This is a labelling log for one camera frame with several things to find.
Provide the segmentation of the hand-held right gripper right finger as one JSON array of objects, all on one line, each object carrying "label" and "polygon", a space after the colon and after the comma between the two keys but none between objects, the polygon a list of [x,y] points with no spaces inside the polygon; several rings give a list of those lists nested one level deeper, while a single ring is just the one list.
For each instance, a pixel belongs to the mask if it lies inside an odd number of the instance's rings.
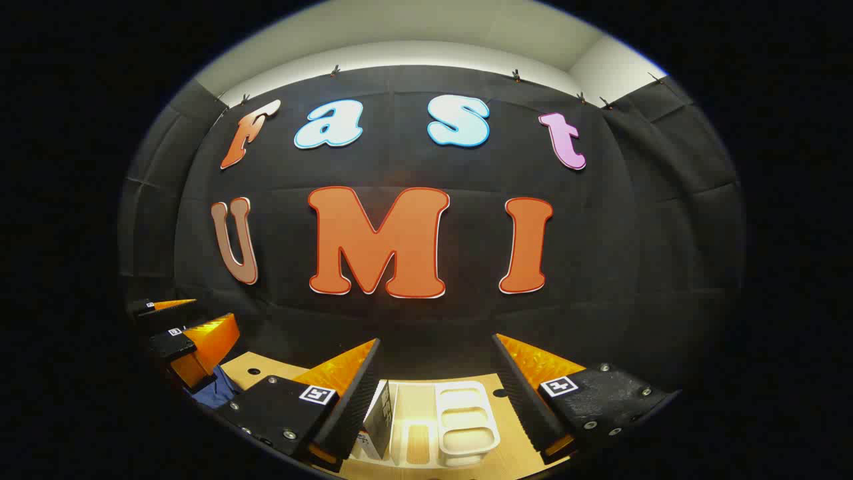
[{"label": "hand-held right gripper right finger", "polygon": [[494,370],[545,464],[612,446],[680,394],[613,363],[583,367],[508,335],[494,334],[492,344]]}]

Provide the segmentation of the blue cover book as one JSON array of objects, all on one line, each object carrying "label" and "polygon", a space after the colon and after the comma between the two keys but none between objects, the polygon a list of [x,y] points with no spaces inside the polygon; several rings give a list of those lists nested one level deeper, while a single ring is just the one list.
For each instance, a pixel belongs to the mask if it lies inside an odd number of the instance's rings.
[{"label": "blue cover book", "polygon": [[392,385],[382,379],[378,383],[359,432],[359,446],[372,461],[390,461],[393,440],[395,404]]}]

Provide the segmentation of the blue schoolbag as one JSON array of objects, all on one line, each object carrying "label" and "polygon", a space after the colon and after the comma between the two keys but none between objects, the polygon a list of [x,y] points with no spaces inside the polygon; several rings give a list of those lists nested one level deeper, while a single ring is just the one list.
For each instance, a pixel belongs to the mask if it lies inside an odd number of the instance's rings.
[{"label": "blue schoolbag", "polygon": [[216,409],[234,400],[243,389],[223,371],[222,365],[217,365],[213,373],[215,380],[190,396],[198,403]]}]

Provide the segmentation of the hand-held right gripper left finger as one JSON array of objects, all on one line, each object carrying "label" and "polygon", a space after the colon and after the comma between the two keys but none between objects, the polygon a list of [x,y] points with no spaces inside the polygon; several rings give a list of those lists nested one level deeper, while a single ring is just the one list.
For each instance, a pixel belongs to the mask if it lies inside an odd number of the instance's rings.
[{"label": "hand-held right gripper left finger", "polygon": [[371,339],[294,379],[267,373],[220,407],[220,421],[288,462],[338,472],[380,383],[380,345]]}]

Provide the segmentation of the white bookshelf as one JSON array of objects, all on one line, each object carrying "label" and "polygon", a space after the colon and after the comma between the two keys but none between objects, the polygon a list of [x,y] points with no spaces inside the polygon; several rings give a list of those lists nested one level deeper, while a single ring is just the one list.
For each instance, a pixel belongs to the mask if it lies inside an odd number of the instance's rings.
[{"label": "white bookshelf", "polygon": [[357,437],[350,457],[402,469],[475,467],[500,443],[488,395],[478,381],[406,383],[383,380],[390,412],[386,451],[368,433]]}]

